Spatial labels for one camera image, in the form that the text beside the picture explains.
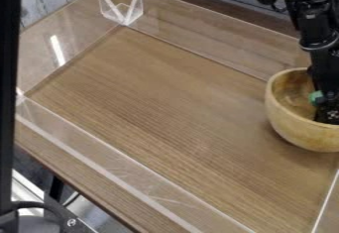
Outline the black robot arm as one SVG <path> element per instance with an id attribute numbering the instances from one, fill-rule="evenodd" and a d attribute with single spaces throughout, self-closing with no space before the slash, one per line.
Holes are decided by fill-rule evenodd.
<path id="1" fill-rule="evenodd" d="M 278 0 L 257 0 L 279 10 Z M 317 122 L 339 125 L 339 0 L 283 0 L 299 44 L 309 52 L 309 75 L 315 91 L 310 103 Z"/>

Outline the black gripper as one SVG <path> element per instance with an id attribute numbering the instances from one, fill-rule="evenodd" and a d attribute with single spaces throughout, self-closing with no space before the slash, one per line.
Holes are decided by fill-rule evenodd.
<path id="1" fill-rule="evenodd" d="M 315 121 L 339 125 L 339 45 L 311 44 L 309 73 L 315 88 L 325 93 L 325 102 L 315 106 Z"/>

